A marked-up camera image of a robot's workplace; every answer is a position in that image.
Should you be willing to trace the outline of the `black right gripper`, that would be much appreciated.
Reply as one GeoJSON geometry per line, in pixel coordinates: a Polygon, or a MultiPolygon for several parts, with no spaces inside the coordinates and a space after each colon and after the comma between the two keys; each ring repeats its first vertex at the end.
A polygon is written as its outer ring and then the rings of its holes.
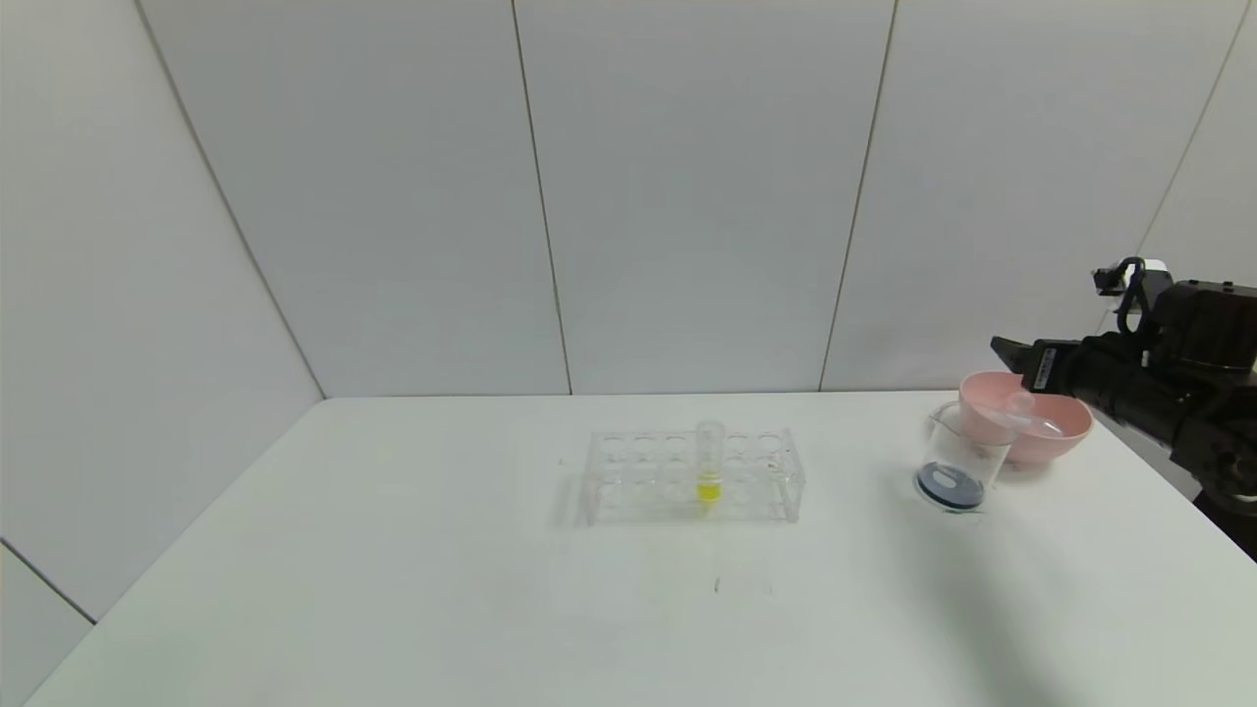
{"type": "Polygon", "coordinates": [[[989,348],[1022,375],[1024,390],[1073,398],[1089,406],[1112,406],[1134,377],[1131,336],[1038,340],[1033,345],[993,336],[989,348]]]}

